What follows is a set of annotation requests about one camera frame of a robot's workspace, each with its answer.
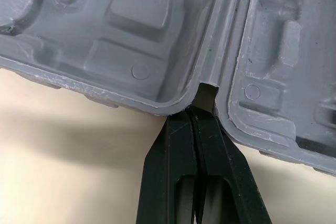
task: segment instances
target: molded plastic tray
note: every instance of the molded plastic tray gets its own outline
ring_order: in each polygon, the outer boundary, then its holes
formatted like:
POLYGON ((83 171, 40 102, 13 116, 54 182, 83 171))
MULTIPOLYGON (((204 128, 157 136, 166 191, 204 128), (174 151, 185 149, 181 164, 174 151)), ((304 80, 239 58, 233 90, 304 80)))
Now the molded plastic tray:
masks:
POLYGON ((0 66, 168 115, 200 83, 236 141, 336 173, 336 0, 0 0, 0 66))

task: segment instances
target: gray plastic case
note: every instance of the gray plastic case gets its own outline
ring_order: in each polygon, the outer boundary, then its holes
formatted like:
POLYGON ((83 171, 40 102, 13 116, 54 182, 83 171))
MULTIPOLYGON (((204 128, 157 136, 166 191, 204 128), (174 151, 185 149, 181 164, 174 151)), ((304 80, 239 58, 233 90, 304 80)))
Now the gray plastic case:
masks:
POLYGON ((233 139, 336 174, 336 0, 0 0, 0 66, 157 115, 207 83, 233 139))

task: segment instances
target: table surface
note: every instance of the table surface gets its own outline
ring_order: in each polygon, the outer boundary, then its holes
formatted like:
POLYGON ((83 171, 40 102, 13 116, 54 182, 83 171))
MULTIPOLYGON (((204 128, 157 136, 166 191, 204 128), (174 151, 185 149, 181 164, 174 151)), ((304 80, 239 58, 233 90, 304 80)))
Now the table surface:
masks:
MULTIPOLYGON (((135 223, 164 121, 0 70, 0 223, 135 223)), ((274 224, 335 223, 335 177, 239 148, 274 224)))

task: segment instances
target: black tool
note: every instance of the black tool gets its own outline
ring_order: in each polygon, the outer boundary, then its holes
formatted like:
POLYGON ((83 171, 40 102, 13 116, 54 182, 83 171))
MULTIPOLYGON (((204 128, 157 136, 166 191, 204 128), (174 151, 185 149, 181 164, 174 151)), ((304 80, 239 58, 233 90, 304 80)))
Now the black tool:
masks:
POLYGON ((169 116, 144 163, 137 224, 271 223, 247 161, 209 112, 169 116))

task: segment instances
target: plastic tray compartment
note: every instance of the plastic tray compartment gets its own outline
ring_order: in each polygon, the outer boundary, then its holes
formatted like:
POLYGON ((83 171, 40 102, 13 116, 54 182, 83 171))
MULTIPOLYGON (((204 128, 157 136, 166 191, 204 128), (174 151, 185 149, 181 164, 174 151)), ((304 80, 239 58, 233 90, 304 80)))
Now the plastic tray compartment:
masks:
POLYGON ((227 97, 218 105, 226 130, 335 173, 336 0, 251 0, 241 43, 233 79, 224 71, 232 85, 217 97, 227 97))
POLYGON ((2 67, 104 104, 151 113, 172 114, 193 100, 197 52, 214 0, 0 3, 2 67), (158 110, 179 103, 188 91, 178 108, 158 110))

